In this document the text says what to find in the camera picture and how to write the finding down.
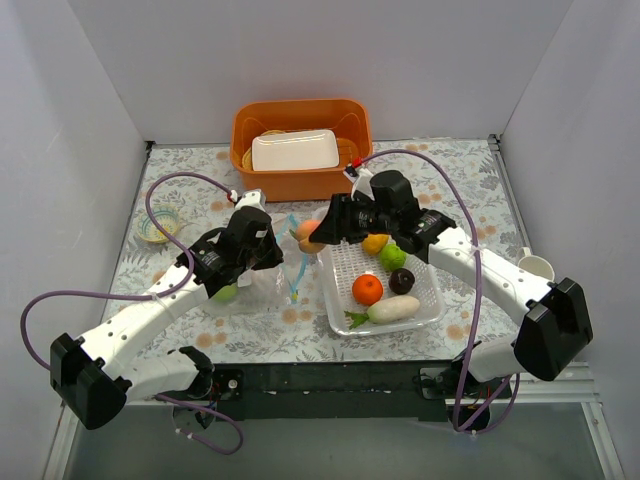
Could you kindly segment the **clear zip top bag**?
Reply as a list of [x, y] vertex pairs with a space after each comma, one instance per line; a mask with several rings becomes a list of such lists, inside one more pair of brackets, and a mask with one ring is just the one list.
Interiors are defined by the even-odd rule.
[[243, 273], [235, 283], [238, 293], [228, 303], [211, 299], [206, 307], [216, 315], [263, 313], [276, 307], [292, 306], [299, 299], [299, 284], [309, 257], [298, 248], [294, 238], [299, 222], [292, 214], [276, 214], [273, 230], [284, 260], [271, 269]]

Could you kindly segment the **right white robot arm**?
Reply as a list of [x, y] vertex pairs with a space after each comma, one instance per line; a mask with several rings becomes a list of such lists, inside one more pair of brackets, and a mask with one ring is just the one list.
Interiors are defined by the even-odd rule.
[[446, 215], [420, 207], [397, 170], [357, 180], [349, 194], [332, 196], [311, 233], [314, 243], [338, 245], [388, 234], [404, 252], [444, 270], [499, 306], [519, 327], [516, 335], [474, 344], [469, 362], [452, 373], [454, 389], [475, 397], [496, 378], [529, 373], [554, 380], [593, 338], [583, 288], [534, 275], [476, 247]]

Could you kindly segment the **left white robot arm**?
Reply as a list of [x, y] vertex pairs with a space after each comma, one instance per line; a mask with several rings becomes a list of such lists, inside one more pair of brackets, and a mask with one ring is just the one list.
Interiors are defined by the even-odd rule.
[[58, 337], [50, 347], [54, 390], [89, 430], [110, 422], [130, 401], [176, 392], [188, 399], [208, 396], [214, 366], [194, 347], [139, 361], [138, 353], [171, 323], [205, 303], [246, 271], [270, 269], [283, 260], [271, 217], [242, 206], [225, 227], [200, 237], [132, 304], [74, 339]]

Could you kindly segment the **green apple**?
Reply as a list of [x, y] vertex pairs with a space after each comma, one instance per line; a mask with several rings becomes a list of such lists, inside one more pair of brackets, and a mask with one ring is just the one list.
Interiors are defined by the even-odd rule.
[[238, 286], [231, 284], [222, 287], [217, 293], [214, 294], [212, 299], [219, 303], [228, 303], [234, 299], [238, 293]]

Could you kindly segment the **yellow mango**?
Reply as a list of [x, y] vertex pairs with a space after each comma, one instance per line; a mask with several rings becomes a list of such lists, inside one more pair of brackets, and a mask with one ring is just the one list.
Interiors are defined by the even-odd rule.
[[361, 243], [363, 251], [371, 256], [378, 255], [387, 245], [389, 236], [387, 234], [369, 234]]

